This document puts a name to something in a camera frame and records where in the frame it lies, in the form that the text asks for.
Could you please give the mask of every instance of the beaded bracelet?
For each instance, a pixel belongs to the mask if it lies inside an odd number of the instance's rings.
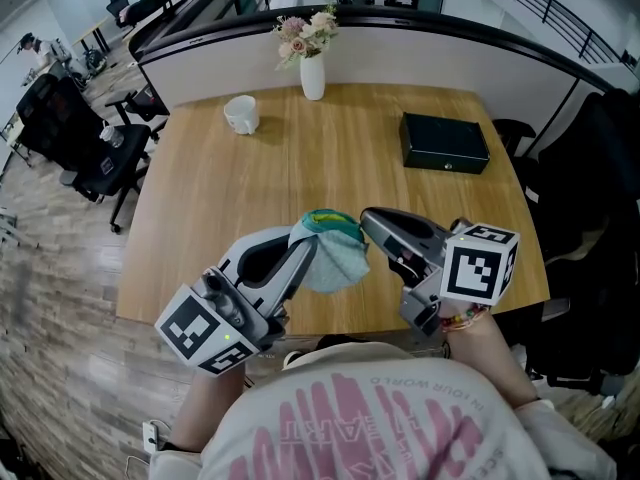
[[[440,324],[444,332],[460,331],[471,327],[474,322],[482,318],[488,313],[489,306],[483,306],[480,304],[473,304],[469,309],[460,315],[452,316],[451,318],[441,318]]]

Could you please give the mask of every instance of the pink print on shirt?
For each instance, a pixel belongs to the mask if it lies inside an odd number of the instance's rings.
[[[449,477],[459,478],[482,444],[479,427],[458,405],[451,406],[448,415],[438,401],[425,399],[423,407],[429,416],[429,433],[435,432],[435,439],[430,439],[415,413],[417,408],[410,406],[401,391],[375,386],[376,402],[386,415],[386,420],[379,421],[355,379],[334,373],[331,383],[338,414],[324,383],[311,385],[310,402],[305,390],[296,390],[295,403],[280,404],[277,447],[269,430],[259,427],[251,455],[253,475],[248,457],[241,456],[231,463],[229,480],[251,477],[256,480],[335,480],[337,470],[348,472],[352,480],[418,480],[422,475],[410,442],[417,443],[428,463],[427,479],[434,480],[443,471]],[[296,418],[296,408],[301,419]],[[393,463],[380,435],[381,429],[393,434],[402,470],[397,470],[398,464]],[[452,452],[455,443],[460,445],[456,457]]]

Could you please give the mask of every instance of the pink flower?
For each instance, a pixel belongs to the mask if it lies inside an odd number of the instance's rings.
[[[282,22],[282,34],[285,37],[293,39],[295,36],[302,32],[302,27],[306,25],[306,22],[302,18],[292,16]]]
[[[304,53],[307,51],[307,43],[299,37],[296,37],[293,41],[291,41],[291,49],[295,53]]]

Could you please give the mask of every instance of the white vase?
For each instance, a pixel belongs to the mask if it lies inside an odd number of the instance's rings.
[[[324,56],[300,59],[300,81],[307,99],[316,101],[324,96]]]

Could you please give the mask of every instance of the blue towel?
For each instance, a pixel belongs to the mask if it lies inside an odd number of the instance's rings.
[[[315,210],[305,213],[289,237],[292,244],[315,236],[318,249],[302,285],[319,293],[334,293],[358,283],[368,272],[368,245],[360,223],[346,213]]]

